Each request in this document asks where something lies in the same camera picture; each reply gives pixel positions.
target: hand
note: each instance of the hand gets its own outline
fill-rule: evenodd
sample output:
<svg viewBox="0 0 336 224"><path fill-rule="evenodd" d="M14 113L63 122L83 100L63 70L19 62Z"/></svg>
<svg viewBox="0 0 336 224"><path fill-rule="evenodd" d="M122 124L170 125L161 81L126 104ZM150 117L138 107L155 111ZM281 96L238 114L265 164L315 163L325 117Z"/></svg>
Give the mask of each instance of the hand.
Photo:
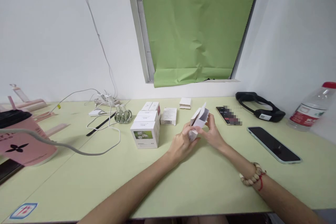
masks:
<svg viewBox="0 0 336 224"><path fill-rule="evenodd" d="M195 130L201 134L207 142L214 147L215 149L219 150L221 147L226 146L226 142L220 135L213 114L209 113L208 121L205 123L206 126L209 128L209 132L205 132L201 127L196 126Z"/></svg>
<svg viewBox="0 0 336 224"><path fill-rule="evenodd" d="M193 142L189 141L188 133L193 129L195 128L190 126L190 122L188 122L183 126L182 132L174 136L173 142L166 154L171 157L175 164L180 163L186 156L188 156L200 140L200 138L196 138Z"/></svg>

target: blue label sticker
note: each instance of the blue label sticker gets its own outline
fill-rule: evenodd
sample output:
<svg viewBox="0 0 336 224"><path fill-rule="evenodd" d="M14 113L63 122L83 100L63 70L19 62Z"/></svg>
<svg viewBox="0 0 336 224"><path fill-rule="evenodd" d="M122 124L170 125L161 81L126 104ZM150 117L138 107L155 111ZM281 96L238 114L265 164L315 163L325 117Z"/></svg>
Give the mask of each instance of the blue label sticker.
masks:
<svg viewBox="0 0 336 224"><path fill-rule="evenodd" d="M37 207L37 203L25 203L18 207L9 219L24 219Z"/></svg>

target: power strip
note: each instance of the power strip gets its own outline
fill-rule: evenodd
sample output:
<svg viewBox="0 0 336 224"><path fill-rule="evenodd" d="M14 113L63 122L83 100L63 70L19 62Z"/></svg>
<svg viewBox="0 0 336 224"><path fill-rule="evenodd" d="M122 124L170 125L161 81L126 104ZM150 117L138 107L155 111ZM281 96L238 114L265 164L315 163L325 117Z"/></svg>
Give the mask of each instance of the power strip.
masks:
<svg viewBox="0 0 336 224"><path fill-rule="evenodd" d="M96 104L98 104L98 105L104 105L104 106L110 106L110 103L109 103L109 101L103 101L103 100L100 100L100 99L94 99L93 100ZM111 106L112 107L115 107L115 105L117 105L117 104L120 104L120 101L119 100L114 100L114 101L111 101Z"/></svg>

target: sticker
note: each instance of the sticker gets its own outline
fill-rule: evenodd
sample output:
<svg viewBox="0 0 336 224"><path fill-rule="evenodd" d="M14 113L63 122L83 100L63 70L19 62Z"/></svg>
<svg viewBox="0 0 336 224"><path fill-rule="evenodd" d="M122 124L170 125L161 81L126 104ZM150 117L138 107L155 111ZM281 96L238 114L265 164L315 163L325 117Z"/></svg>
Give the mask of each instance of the sticker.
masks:
<svg viewBox="0 0 336 224"><path fill-rule="evenodd" d="M269 121L272 118L272 116L271 115L268 116L268 115L265 115L265 114L261 114L259 116L259 118L263 119L263 120L266 120L266 121Z"/></svg>
<svg viewBox="0 0 336 224"><path fill-rule="evenodd" d="M290 117L290 120L297 124L311 127L324 112L325 110L308 107L301 103L294 114Z"/></svg>
<svg viewBox="0 0 336 224"><path fill-rule="evenodd" d="M21 205L9 219L24 219L37 207L37 203L25 203Z"/></svg>

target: pink tumbler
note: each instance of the pink tumbler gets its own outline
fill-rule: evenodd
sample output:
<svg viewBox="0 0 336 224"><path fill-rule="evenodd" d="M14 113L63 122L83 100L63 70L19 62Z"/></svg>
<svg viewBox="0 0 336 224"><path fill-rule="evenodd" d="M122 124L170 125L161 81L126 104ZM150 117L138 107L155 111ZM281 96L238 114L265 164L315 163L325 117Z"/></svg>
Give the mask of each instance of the pink tumbler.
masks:
<svg viewBox="0 0 336 224"><path fill-rule="evenodd" d="M32 114L21 110L0 113L0 128L27 129L49 140L45 132L33 120ZM26 133L0 133L0 154L24 165L41 165L50 160L57 147L37 141Z"/></svg>

